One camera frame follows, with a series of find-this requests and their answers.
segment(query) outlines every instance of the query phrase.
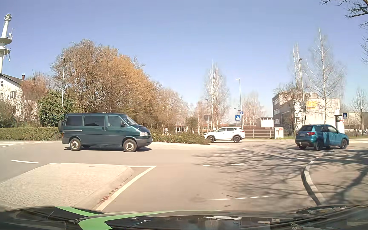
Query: teal suv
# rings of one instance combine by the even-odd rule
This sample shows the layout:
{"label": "teal suv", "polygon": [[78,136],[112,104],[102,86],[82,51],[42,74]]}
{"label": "teal suv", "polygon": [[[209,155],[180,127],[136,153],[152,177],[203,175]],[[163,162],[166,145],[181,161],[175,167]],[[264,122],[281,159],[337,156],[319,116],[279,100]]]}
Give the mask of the teal suv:
{"label": "teal suv", "polygon": [[304,125],[297,131],[295,143],[299,149],[313,147],[315,150],[321,150],[323,147],[332,146],[345,149],[349,145],[349,137],[331,125],[311,124]]}

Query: yellow sign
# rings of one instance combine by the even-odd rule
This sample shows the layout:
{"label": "yellow sign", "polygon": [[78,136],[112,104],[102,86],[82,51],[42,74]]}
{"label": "yellow sign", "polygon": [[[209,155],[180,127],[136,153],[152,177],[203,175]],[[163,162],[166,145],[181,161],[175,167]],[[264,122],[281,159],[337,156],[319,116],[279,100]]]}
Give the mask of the yellow sign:
{"label": "yellow sign", "polygon": [[316,108],[317,102],[306,102],[306,108]]}

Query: hedge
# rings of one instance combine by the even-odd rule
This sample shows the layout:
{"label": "hedge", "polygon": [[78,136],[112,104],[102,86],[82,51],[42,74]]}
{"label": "hedge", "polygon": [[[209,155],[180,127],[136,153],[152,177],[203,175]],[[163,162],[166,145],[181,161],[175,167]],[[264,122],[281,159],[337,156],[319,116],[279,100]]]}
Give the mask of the hedge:
{"label": "hedge", "polygon": [[60,140],[56,127],[0,128],[0,140]]}
{"label": "hedge", "polygon": [[[193,133],[159,134],[152,132],[151,136],[155,142],[208,144],[203,136]],[[0,140],[60,140],[60,137],[57,127],[0,128]]]}

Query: van windshield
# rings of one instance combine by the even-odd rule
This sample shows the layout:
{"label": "van windshield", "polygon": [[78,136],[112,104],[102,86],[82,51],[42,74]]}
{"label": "van windshield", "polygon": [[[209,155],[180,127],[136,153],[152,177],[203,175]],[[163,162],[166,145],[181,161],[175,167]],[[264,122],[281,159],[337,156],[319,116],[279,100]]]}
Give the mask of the van windshield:
{"label": "van windshield", "polygon": [[129,116],[127,115],[120,115],[120,117],[126,124],[137,124],[135,121],[133,121],[133,119],[129,118]]}

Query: white suv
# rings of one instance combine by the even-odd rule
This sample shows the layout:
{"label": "white suv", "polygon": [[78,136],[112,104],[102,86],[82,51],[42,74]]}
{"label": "white suv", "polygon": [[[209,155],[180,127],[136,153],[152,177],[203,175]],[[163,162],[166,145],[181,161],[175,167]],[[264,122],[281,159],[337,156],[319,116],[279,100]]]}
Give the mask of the white suv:
{"label": "white suv", "polygon": [[204,133],[204,137],[211,142],[218,139],[228,139],[234,142],[239,142],[245,138],[245,131],[239,127],[222,127],[214,132]]}

